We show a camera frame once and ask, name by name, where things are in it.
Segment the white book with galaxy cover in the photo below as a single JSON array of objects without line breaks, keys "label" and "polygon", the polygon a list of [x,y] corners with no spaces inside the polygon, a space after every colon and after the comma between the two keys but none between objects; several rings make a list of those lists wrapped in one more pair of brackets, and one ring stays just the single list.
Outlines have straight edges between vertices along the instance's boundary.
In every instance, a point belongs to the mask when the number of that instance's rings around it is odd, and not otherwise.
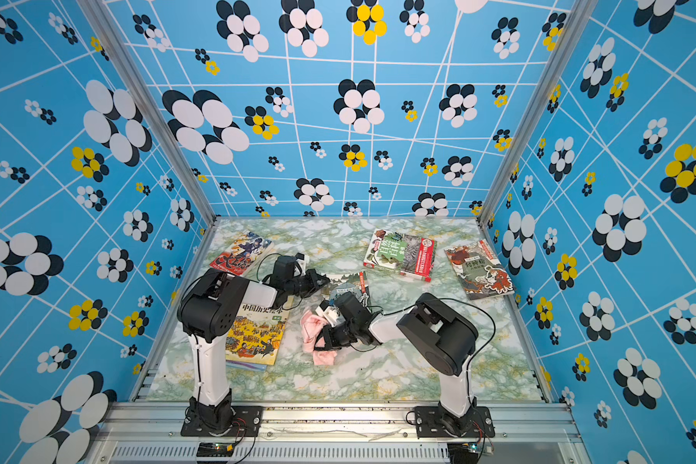
[{"label": "white book with galaxy cover", "polygon": [[255,372],[263,372],[267,369],[266,365],[259,365],[259,363],[242,363],[242,362],[236,362],[236,361],[226,361],[226,365],[228,368],[238,368],[238,369],[245,369],[248,371],[255,371]]}]

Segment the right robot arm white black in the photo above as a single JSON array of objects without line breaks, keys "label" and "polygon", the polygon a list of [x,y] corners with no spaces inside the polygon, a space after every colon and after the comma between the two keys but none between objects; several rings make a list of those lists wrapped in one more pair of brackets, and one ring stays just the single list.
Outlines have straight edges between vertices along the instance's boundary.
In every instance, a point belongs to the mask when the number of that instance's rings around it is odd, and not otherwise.
[{"label": "right robot arm white black", "polygon": [[336,300],[338,324],[327,324],[316,337],[316,351],[336,351],[357,342],[380,346],[405,339],[438,373],[441,396],[437,423],[453,437],[475,425],[476,401],[471,394],[468,368],[477,353],[479,331],[465,316],[430,293],[423,293],[406,309],[373,312],[352,293]]}]

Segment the pink cloth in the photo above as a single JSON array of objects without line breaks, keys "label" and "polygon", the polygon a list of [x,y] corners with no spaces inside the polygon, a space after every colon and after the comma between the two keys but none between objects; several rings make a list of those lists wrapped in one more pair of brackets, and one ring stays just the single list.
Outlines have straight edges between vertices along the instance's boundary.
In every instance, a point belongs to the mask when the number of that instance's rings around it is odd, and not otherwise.
[{"label": "pink cloth", "polygon": [[329,322],[313,313],[311,310],[306,310],[300,320],[301,334],[303,340],[303,351],[311,354],[315,365],[334,365],[334,360],[338,355],[336,351],[319,351],[317,347],[324,348],[323,340],[317,341],[319,334],[325,326],[330,327]]}]

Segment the grey teal warrior book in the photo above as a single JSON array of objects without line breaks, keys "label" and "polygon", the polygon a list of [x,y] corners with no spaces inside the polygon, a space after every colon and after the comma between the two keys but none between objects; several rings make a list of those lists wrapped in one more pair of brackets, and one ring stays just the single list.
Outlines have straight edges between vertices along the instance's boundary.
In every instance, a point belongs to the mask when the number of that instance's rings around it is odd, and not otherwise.
[{"label": "grey teal warrior book", "polygon": [[328,288],[330,290],[327,299],[331,307],[336,306],[338,298],[345,293],[353,294],[364,307],[370,307],[369,282],[366,272],[353,274],[327,274],[330,280]]}]

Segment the yellow Chinese history picture book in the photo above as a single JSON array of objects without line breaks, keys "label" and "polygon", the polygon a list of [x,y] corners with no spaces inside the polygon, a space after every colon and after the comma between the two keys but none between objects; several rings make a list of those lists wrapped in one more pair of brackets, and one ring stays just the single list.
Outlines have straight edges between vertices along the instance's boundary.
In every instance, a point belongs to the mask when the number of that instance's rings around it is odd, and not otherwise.
[{"label": "yellow Chinese history picture book", "polygon": [[227,334],[226,359],[271,367],[276,363],[290,311],[241,305]]}]

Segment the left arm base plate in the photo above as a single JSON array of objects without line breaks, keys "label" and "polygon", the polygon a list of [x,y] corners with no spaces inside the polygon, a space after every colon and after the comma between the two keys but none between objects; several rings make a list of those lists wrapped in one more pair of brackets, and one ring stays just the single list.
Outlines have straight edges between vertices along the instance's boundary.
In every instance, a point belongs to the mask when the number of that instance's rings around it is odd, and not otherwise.
[{"label": "left arm base plate", "polygon": [[229,405],[219,408],[191,404],[181,429],[183,437],[257,437],[264,408],[252,405]]}]

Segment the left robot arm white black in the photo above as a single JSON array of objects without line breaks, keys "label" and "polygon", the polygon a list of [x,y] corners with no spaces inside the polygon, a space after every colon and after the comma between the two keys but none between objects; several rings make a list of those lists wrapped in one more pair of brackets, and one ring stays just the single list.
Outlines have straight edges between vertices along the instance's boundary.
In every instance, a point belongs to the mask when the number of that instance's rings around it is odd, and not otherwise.
[{"label": "left robot arm white black", "polygon": [[305,299],[330,279],[307,268],[301,254],[282,256],[263,282],[209,269],[185,293],[177,318],[193,351],[193,395],[185,413],[184,437],[255,437],[264,408],[235,406],[226,373],[227,334],[240,309],[279,309],[292,297]]}]

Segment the red manga book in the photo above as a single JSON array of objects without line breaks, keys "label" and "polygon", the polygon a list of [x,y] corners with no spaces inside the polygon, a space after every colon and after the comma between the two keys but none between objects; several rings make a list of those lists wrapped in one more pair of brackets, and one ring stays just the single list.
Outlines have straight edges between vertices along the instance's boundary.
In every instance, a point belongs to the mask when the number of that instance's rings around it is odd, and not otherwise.
[{"label": "red manga book", "polygon": [[272,245],[272,240],[247,231],[240,234],[228,249],[217,256],[210,267],[235,276],[243,276]]}]

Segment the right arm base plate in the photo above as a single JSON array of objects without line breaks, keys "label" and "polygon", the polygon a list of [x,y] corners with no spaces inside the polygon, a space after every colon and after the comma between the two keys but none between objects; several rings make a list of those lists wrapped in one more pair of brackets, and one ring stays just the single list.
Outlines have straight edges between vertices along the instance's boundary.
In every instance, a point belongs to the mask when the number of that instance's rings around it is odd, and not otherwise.
[{"label": "right arm base plate", "polygon": [[412,410],[419,438],[494,438],[495,428],[487,407],[472,407],[461,418],[441,405],[418,406]]}]

